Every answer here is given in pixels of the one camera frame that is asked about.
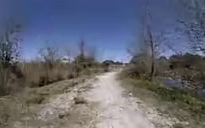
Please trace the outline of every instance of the ground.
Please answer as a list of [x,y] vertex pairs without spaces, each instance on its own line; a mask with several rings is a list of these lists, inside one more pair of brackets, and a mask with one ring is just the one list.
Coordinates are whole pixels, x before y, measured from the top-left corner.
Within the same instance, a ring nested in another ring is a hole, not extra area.
[[121,86],[109,72],[66,88],[37,105],[22,109],[12,128],[172,128],[176,118],[163,116]]

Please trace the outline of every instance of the trail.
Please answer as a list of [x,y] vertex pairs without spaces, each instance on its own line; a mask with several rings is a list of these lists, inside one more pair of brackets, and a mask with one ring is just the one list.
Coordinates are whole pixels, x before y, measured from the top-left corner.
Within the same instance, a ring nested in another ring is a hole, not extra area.
[[32,108],[35,121],[18,121],[13,127],[172,128],[178,123],[133,97],[116,79],[117,74],[109,72],[96,76],[53,96],[48,103]]
[[176,119],[162,117],[120,86],[117,72],[98,76],[86,99],[99,103],[96,128],[171,128]]
[[116,73],[100,76],[87,100],[98,102],[97,128],[154,128],[138,108],[137,101],[123,95],[124,89],[115,79]]

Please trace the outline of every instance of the dirt path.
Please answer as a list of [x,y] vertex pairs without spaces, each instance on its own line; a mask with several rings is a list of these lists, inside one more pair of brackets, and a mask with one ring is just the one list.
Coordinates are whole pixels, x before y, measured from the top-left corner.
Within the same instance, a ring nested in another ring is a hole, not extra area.
[[161,116],[125,91],[117,72],[105,73],[30,108],[35,118],[15,128],[171,128],[178,121]]
[[97,128],[153,128],[138,108],[137,101],[123,96],[123,88],[115,79],[116,73],[100,76],[87,100],[98,102]]

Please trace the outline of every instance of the vegetation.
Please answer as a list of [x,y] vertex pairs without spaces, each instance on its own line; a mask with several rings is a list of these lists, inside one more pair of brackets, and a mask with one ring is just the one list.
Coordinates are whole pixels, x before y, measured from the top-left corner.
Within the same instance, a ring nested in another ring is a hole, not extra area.
[[103,71],[91,53],[85,55],[85,42],[81,41],[80,54],[73,61],[63,62],[64,54],[46,44],[39,50],[39,58],[21,60],[21,25],[6,24],[0,31],[0,96],[16,94],[27,87],[42,87],[50,83],[73,79]]

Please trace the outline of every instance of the distant tree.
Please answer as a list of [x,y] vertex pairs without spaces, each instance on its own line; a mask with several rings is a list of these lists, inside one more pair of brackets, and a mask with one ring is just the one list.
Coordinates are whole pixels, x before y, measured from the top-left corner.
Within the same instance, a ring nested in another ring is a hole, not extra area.
[[61,59],[59,49],[53,46],[46,46],[39,51],[40,57],[43,59],[46,66],[52,69],[55,63]]

